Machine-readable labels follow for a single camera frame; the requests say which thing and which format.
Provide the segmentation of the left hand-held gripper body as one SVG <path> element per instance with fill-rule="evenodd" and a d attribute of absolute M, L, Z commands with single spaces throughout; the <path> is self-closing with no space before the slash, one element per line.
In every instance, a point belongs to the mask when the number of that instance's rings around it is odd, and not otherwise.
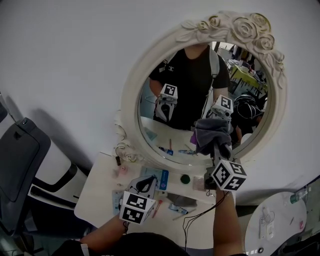
<path fill-rule="evenodd" d="M 150 216 L 156 201 L 157 178 L 154 175 L 133 179 L 119 203 L 119 218 L 128 223 L 142 225 Z"/>

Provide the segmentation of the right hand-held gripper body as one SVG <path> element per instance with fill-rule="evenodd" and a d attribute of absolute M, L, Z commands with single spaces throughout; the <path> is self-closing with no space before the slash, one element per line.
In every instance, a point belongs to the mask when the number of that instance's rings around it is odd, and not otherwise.
<path fill-rule="evenodd" d="M 236 192 L 246 181 L 247 174 L 240 161 L 234 158 L 230 146 L 223 146 L 223 156 L 218 146 L 214 146 L 210 154 L 212 167 L 206 169 L 204 174 L 204 189 Z"/>

